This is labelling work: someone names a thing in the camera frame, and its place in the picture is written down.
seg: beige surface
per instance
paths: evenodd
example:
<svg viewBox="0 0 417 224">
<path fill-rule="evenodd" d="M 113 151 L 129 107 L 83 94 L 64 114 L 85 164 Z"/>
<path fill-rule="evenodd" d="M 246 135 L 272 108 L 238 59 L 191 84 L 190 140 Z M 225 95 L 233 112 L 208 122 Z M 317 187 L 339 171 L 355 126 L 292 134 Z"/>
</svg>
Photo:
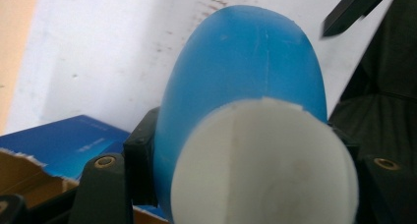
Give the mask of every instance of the beige surface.
<svg viewBox="0 0 417 224">
<path fill-rule="evenodd" d="M 21 66 L 36 0 L 0 0 L 0 135 Z"/>
</svg>

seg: cardboard box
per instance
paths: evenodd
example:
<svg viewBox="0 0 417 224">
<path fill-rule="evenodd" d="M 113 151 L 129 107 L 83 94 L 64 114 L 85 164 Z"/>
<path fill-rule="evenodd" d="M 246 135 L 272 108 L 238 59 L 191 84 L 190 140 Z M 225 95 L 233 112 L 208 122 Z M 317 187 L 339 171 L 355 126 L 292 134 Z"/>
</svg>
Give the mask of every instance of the cardboard box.
<svg viewBox="0 0 417 224">
<path fill-rule="evenodd" d="M 0 137 L 0 196 L 22 195 L 32 208 L 61 195 L 78 185 L 90 159 L 121 152 L 128 135 L 78 116 Z M 134 215 L 136 223 L 167 223 L 137 207 Z"/>
</svg>

